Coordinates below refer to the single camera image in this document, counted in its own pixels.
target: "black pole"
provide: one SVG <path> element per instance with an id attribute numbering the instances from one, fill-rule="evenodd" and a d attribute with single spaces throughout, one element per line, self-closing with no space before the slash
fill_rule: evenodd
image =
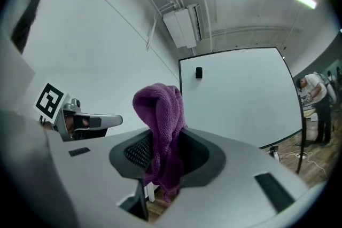
<path id="1" fill-rule="evenodd" d="M 301 168 L 301 163 L 303 160 L 303 154 L 304 154 L 304 144 L 306 141 L 306 119 L 304 117 L 304 110 L 303 110 L 303 105 L 301 103 L 301 98 L 300 95 L 298 95 L 298 100 L 299 100 L 299 105 L 300 105 L 300 115 L 301 115 L 301 146 L 300 146 L 300 157 L 299 157 L 299 162 L 298 162 L 298 167 L 296 173 L 299 174 L 300 168 Z"/>

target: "ceiling light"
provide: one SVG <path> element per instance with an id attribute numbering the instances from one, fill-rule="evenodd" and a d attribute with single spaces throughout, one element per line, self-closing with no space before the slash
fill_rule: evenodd
<path id="1" fill-rule="evenodd" d="M 317 6 L 317 3 L 313 0 L 298 0 L 298 1 L 301 1 L 302 3 L 311 7 L 312 9 L 316 8 L 316 6 Z"/>

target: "purple towel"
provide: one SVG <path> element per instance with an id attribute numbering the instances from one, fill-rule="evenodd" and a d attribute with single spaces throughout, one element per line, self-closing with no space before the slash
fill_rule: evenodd
<path id="1" fill-rule="evenodd" d="M 160 185 L 169 202 L 167 197 L 177 192 L 183 175 L 177 153 L 178 136 L 185 127 L 181 93 L 173 85 L 156 83 L 135 94 L 133 108 L 153 133 L 153 160 L 144 183 Z"/>

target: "air conditioning unit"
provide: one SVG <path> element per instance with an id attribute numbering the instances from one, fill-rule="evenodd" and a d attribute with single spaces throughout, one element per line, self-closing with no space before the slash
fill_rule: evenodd
<path id="1" fill-rule="evenodd" d="M 190 5 L 185 9 L 166 13 L 163 20 L 177 48 L 194 48 L 196 41 L 204 38 L 199 5 Z"/>

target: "wooden floor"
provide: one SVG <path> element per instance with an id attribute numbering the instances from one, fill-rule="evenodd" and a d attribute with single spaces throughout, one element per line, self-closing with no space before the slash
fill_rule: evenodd
<path id="1" fill-rule="evenodd" d="M 325 169 L 327 177 L 330 176 L 336 160 L 339 156 L 339 151 L 342 143 L 342 110 L 336 112 L 332 110 L 332 127 L 334 131 L 331 132 L 331 141 L 327 146 L 311 145 L 304 149 L 304 152 L 310 154 L 310 161 L 316 162 L 321 168 Z M 317 122 L 311 122 L 307 119 L 307 139 L 314 140 L 317 137 Z M 277 144 L 279 146 L 278 153 L 280 155 L 281 164 L 295 172 L 297 170 L 299 159 L 291 154 L 294 152 L 299 153 L 300 147 L 296 146 L 297 143 L 301 142 L 301 133 L 285 140 L 282 143 Z M 324 171 L 316 166 L 314 163 L 309 163 L 308 159 L 303 159 L 299 177 L 308 185 L 313 187 L 320 182 L 328 180 Z M 166 203 L 163 199 L 163 192 L 158 188 L 155 192 L 156 200 L 154 203 L 147 202 L 147 209 L 149 211 L 149 222 L 154 223 L 172 204 L 172 201 L 176 198 L 175 196 L 170 197 L 171 203 Z"/>

